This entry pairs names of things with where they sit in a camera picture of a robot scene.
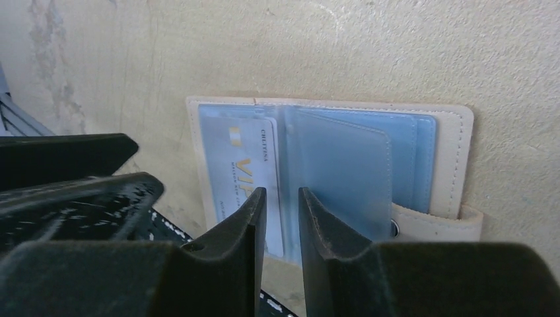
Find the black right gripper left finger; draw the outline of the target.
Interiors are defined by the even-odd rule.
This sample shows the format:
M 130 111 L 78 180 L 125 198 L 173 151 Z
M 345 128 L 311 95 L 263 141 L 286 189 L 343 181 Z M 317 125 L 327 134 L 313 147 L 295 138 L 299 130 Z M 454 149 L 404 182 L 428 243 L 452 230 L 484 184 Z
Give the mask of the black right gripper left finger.
M 245 212 L 263 221 L 267 192 L 256 188 L 231 216 L 211 230 L 222 231 Z M 233 308 L 217 314 L 209 295 L 192 299 L 185 265 L 176 268 L 172 242 L 26 242 L 1 262 L 2 316 L 243 316 Z

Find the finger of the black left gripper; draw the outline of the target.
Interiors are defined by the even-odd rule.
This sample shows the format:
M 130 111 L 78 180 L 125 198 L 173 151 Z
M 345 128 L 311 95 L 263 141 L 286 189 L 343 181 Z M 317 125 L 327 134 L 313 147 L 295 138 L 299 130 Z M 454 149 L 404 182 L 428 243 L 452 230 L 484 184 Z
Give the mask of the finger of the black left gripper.
M 1 191 L 110 176 L 137 151 L 124 133 L 1 138 Z
M 27 241 L 127 240 L 163 193 L 146 172 L 1 192 L 1 253 Z

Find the beige leather card holder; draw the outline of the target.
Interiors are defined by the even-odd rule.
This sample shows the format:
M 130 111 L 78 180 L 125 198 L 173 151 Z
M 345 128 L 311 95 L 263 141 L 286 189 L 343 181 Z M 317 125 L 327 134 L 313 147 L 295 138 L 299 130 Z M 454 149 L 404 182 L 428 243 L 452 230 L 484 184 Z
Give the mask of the beige leather card holder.
M 191 121 L 208 227 L 217 225 L 201 118 L 274 126 L 284 256 L 299 264 L 298 191 L 373 241 L 478 241 L 483 214 L 462 207 L 473 112 L 466 106 L 192 96 Z

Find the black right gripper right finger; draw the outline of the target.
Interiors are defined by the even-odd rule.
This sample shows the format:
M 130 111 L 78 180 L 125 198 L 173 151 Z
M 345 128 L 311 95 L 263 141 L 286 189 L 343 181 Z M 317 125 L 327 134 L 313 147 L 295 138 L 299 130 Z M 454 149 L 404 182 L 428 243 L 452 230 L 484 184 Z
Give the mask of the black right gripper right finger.
M 558 316 L 559 285 L 523 244 L 373 242 L 298 191 L 308 316 Z

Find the aluminium frame rail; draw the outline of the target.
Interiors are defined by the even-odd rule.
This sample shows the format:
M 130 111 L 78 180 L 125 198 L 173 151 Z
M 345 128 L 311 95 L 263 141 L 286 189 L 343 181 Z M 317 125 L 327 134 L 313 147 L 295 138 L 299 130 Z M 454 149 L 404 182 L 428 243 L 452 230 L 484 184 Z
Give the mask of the aluminium frame rail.
M 45 137 L 53 133 L 17 106 L 11 97 L 6 76 L 1 68 L 1 136 Z

